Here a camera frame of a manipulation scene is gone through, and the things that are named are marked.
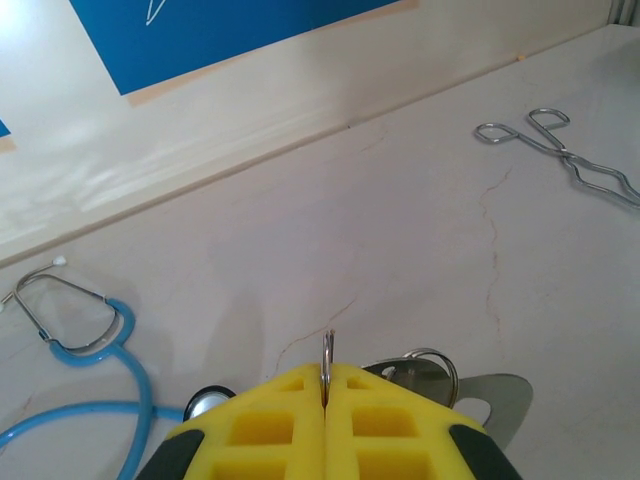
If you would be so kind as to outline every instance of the crack in surface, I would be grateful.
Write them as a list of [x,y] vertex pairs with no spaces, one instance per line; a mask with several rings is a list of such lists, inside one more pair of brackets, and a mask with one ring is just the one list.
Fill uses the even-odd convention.
[[498,241],[498,228],[496,227],[496,223],[493,218],[489,215],[489,209],[485,203],[486,196],[502,185],[507,181],[509,175],[511,174],[511,170],[513,169],[513,165],[509,167],[509,170],[502,176],[500,181],[496,183],[494,186],[487,188],[482,195],[480,195],[480,200],[478,200],[478,204],[482,208],[482,218],[487,220],[491,224],[491,229],[493,230],[493,238],[491,239],[491,249],[493,250],[493,258],[491,268],[493,269],[493,280],[487,289],[487,296],[485,297],[485,312],[496,323],[496,328],[498,331],[498,343],[502,347],[502,318],[500,318],[500,313],[495,304],[495,300],[493,298],[493,290],[495,285],[500,280],[500,263],[498,257],[498,247],[496,245]]
[[353,300],[351,300],[346,306],[342,307],[340,310],[338,310],[336,313],[334,313],[331,318],[329,318],[329,320],[327,320],[327,323],[318,328],[317,330],[314,330],[313,332],[305,335],[304,337],[300,337],[300,338],[296,338],[295,340],[289,342],[289,344],[284,347],[282,349],[282,351],[280,352],[280,355],[278,355],[278,360],[276,361],[276,368],[273,371],[273,375],[271,375],[271,378],[275,377],[278,373],[278,369],[280,368],[280,361],[282,360],[282,357],[284,356],[285,353],[287,353],[287,350],[289,350],[292,346],[294,346],[296,343],[301,342],[303,340],[306,340],[309,337],[312,337],[320,332],[323,332],[325,330],[328,330],[329,327],[331,326],[331,322],[333,322],[336,318],[338,318],[340,315],[342,315],[344,312],[346,312],[349,307],[351,307],[351,305],[353,305],[355,303],[355,301],[358,299],[358,295],[356,295],[355,297],[353,297]]

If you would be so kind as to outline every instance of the stethoscope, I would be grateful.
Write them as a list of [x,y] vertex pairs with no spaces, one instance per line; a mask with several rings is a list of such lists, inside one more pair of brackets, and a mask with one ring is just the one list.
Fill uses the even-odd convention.
[[[100,293],[88,290],[80,285],[65,280],[51,273],[43,273],[53,267],[66,265],[64,257],[57,257],[48,265],[37,268],[24,275],[13,290],[0,301],[0,312],[5,304],[12,298],[18,303],[31,323],[38,330],[38,335],[49,345],[49,350],[55,358],[72,367],[87,367],[94,365],[106,358],[113,356],[120,360],[129,369],[138,387],[138,402],[127,401],[101,401],[83,402],[63,407],[54,408],[22,420],[18,424],[0,433],[0,448],[29,430],[65,417],[84,415],[87,413],[127,413],[138,414],[138,421],[131,442],[129,453],[117,476],[118,480],[131,480],[134,478],[140,465],[144,449],[147,445],[151,422],[153,417],[167,418],[176,422],[182,422],[198,414],[219,405],[234,393],[224,387],[211,386],[200,390],[189,402],[187,409],[182,410],[172,407],[159,407],[153,404],[153,391],[151,380],[140,362],[128,352],[124,344],[131,336],[135,327],[136,318],[131,308],[124,302],[114,298],[107,298]],[[113,320],[105,332],[97,339],[82,347],[67,347],[54,338],[45,328],[42,321],[33,312],[22,298],[20,292],[27,285],[41,279],[53,280],[63,285],[84,293],[91,298],[103,302],[113,310]]]

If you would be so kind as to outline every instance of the white countertop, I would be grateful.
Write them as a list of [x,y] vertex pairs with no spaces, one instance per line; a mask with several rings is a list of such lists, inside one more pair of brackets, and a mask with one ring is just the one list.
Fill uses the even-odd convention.
[[[463,377],[532,383],[507,449],[525,478],[635,478],[640,215],[471,134],[543,106],[572,118],[569,149],[640,185],[640,30],[610,26],[7,267],[0,287],[65,254],[62,274],[133,307],[128,345],[175,406],[318,361],[327,326],[340,362],[437,348]],[[15,305],[0,320],[0,428],[135,397],[115,360],[70,369]],[[113,478],[133,426],[51,424],[0,452],[0,477]]]

